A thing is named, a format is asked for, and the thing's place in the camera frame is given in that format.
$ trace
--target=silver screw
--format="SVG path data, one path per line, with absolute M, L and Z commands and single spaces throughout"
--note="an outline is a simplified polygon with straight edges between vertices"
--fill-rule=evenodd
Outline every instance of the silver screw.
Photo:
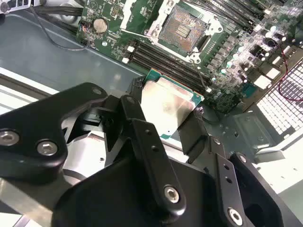
M 246 158 L 243 155 L 239 155 L 242 162 L 247 162 Z
M 11 146 L 18 143 L 20 137 L 14 131 L 0 131 L 0 145 Z
M 172 1 L 172 0 L 168 1 L 167 5 L 170 6 L 170 7 L 173 7 L 174 6 L 174 1 Z
M 152 36 L 153 36 L 153 37 L 157 37 L 157 36 L 158 36 L 158 33 L 157 33 L 157 32 L 153 32 L 153 33 L 152 33 Z
M 164 188 L 164 194 L 165 197 L 172 203 L 177 203 L 179 201 L 179 193 L 171 186 L 166 186 Z
M 242 217 L 236 210 L 234 210 L 233 208 L 229 208 L 228 209 L 228 214 L 229 214 L 229 217 L 231 217 L 232 221 L 236 225 L 238 225 L 238 226 L 243 225 Z
M 214 138 L 214 142 L 215 142 L 216 144 L 218 144 L 218 145 L 221 144 L 221 142 L 220 142 L 217 138 Z
M 40 142 L 37 146 L 37 151 L 41 155 L 45 155 L 45 156 L 54 155 L 57 152 L 57 150 L 58 150 L 57 145 L 48 140 Z
M 102 91 L 100 91 L 98 88 L 93 88 L 93 92 L 98 94 L 98 95 L 102 94 Z

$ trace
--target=cable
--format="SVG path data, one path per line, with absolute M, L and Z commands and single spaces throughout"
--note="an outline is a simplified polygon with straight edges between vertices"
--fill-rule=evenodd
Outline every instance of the cable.
M 141 35 L 141 34 L 138 34 L 138 33 L 135 33 L 135 32 L 129 32 L 129 31 L 123 29 L 123 28 L 121 29 L 121 31 L 126 32 L 126 33 L 129 33 L 129 34 L 133 34 L 133 35 L 138 35 L 138 36 L 141 36 L 141 37 L 144 37 L 144 38 L 148 38 L 148 37 L 145 36 L 145 35 Z
M 287 61 L 286 61 L 286 57 L 285 57 L 285 54 L 284 54 L 284 52 L 283 52 L 283 49 L 282 49 L 281 46 L 279 46 L 279 47 L 280 47 L 280 49 L 281 49 L 281 54 L 282 54 L 282 57 L 283 57 L 283 61 L 284 61 L 285 68 L 286 68 L 286 73 L 285 73 L 285 75 L 279 80 L 279 83 L 278 83 L 278 92 L 279 92 L 280 96 L 282 96 L 283 98 L 285 98 L 285 99 L 288 100 L 288 101 L 302 102 L 303 99 L 288 98 L 288 97 L 286 97 L 285 95 L 283 95 L 282 92 L 281 92 L 281 85 L 282 85 L 282 82 L 283 82 L 283 80 L 284 80 L 286 77 L 288 77 L 288 65 L 287 65 Z
M 71 11 L 83 12 L 83 8 L 69 7 L 69 6 L 35 6 L 35 11 Z
M 70 12 L 70 11 L 38 11 L 39 14 L 57 14 L 57 15 L 65 15 L 65 16 L 74 16 L 81 17 L 81 12 Z
M 46 34 L 47 38 L 49 39 L 49 41 L 55 45 L 56 47 L 59 47 L 61 49 L 64 49 L 64 50 L 68 50 L 68 51 L 83 51 L 85 49 L 87 49 L 90 45 L 90 41 L 89 41 L 89 38 L 87 37 L 87 44 L 84 46 L 84 47 L 81 47 L 81 48 L 69 48 L 69 47 L 65 47 L 65 46 L 61 46 L 57 43 L 55 43 L 54 40 L 51 39 L 51 37 L 49 36 L 48 32 L 46 31 L 45 27 L 42 25 L 38 15 L 36 14 L 34 8 L 32 6 L 29 7 L 29 9 L 31 10 L 31 12 L 33 13 L 33 15 L 35 16 L 36 20 L 38 21 L 39 25 L 41 26 L 42 30 L 44 31 L 44 33 Z

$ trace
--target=black plastic part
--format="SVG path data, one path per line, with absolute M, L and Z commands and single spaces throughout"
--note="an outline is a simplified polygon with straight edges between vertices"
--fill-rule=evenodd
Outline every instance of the black plastic part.
M 189 156 L 188 163 L 192 163 L 204 150 L 208 140 L 208 133 L 200 115 L 192 111 L 178 127 L 182 150 Z
M 233 164 L 219 154 L 215 154 L 216 163 L 216 188 L 219 202 L 219 212 L 221 219 L 225 220 L 230 227 L 237 227 L 228 210 L 236 210 L 243 219 L 243 227 L 246 227 L 246 216 L 241 200 L 240 190 L 236 178 L 236 173 Z
M 301 227 L 302 223 L 270 187 L 252 163 L 233 154 L 230 161 L 236 169 L 246 216 L 256 226 Z
M 94 88 L 102 93 L 94 93 Z M 75 120 L 106 96 L 105 90 L 85 83 L 0 116 L 0 130 L 12 130 L 20 137 L 12 146 L 0 146 L 0 176 L 34 183 L 55 179 L 66 160 L 66 140 Z M 55 143 L 57 152 L 52 156 L 38 153 L 37 145 L 43 140 Z
M 187 208 L 170 227 L 226 227 L 222 223 L 214 180 L 170 160 L 187 199 Z M 160 227 L 151 191 L 134 157 L 121 159 L 74 186 L 53 211 L 52 227 Z

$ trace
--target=black plastic bracket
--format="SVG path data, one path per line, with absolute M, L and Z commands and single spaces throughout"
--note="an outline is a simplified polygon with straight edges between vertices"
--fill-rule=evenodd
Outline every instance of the black plastic bracket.
M 243 203 L 245 203 L 247 207 L 246 212 L 248 213 L 251 207 L 250 204 L 258 204 L 258 206 L 262 208 L 258 213 L 258 217 L 254 217 L 254 210 L 250 220 L 258 222 L 259 226 L 302 226 L 298 218 L 275 193 L 248 158 L 240 153 L 236 153 L 231 156 L 230 161 L 237 170 L 237 179 L 241 180 L 240 191 L 242 187 L 243 192 L 245 192 L 247 188 L 253 192 L 247 196 L 245 193 L 241 193 Z
M 0 116 L 0 131 L 13 132 L 15 140 L 0 145 L 0 176 L 34 183 L 55 179 L 66 160 L 66 141 L 77 117 L 106 97 L 102 88 L 84 83 Z M 42 141 L 54 143 L 56 153 L 39 153 Z
M 122 134 L 130 138 L 134 155 L 150 184 L 156 213 L 163 223 L 174 222 L 186 208 L 186 199 L 157 130 L 146 122 L 140 103 L 131 96 L 120 98 L 126 122 Z M 178 194 L 178 201 L 167 198 L 166 188 L 171 187 Z

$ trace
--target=mesh vent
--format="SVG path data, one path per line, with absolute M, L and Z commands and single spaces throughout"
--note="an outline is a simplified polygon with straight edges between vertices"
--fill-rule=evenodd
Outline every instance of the mesh vent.
M 303 99 L 303 60 L 289 71 L 288 77 L 281 85 L 281 91 L 288 98 Z M 257 106 L 279 135 L 290 127 L 297 131 L 303 126 L 303 102 L 283 98 L 278 92 L 278 85 L 275 85 Z

